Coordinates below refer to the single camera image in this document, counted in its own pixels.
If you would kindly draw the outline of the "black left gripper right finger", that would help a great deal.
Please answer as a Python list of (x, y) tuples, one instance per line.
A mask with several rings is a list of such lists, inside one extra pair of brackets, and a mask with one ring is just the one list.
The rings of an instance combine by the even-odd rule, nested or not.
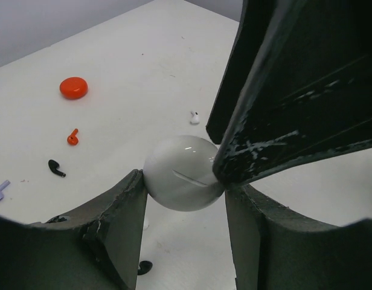
[(225, 204), (237, 289), (372, 289), (372, 219), (337, 227), (250, 185)]

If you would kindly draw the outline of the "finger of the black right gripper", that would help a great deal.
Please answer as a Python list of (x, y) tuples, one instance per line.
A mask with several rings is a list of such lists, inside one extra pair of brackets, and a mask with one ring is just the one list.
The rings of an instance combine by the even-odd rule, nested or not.
[(372, 148), (372, 1), (277, 1), (218, 145), (227, 187)]
[(234, 45), (206, 125), (214, 144), (223, 140), (276, 7), (277, 1), (273, 0), (243, 1)]

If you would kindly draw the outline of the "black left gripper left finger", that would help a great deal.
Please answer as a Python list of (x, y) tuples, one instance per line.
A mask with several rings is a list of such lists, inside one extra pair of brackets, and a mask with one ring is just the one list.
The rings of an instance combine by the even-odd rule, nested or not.
[(0, 216), (0, 289), (135, 289), (146, 202), (135, 169), (46, 223)]

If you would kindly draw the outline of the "white earbud charging case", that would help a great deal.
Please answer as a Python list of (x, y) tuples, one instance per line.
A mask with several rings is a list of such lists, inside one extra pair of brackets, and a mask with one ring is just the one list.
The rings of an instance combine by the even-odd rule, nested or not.
[(192, 135), (162, 140), (143, 166), (149, 195), (165, 208), (198, 211), (216, 202), (224, 187), (213, 174), (218, 148)]

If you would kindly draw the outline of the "white earbud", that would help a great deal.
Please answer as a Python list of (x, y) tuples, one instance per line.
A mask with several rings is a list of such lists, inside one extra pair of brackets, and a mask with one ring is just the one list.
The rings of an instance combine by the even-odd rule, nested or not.
[(149, 227), (149, 221), (148, 221), (147, 218), (145, 218), (145, 219), (144, 219), (144, 224), (143, 224), (143, 230), (148, 229), (148, 227)]
[(191, 111), (191, 119), (190, 119), (190, 124), (192, 125), (197, 125), (200, 123), (200, 118), (199, 114), (196, 111)]

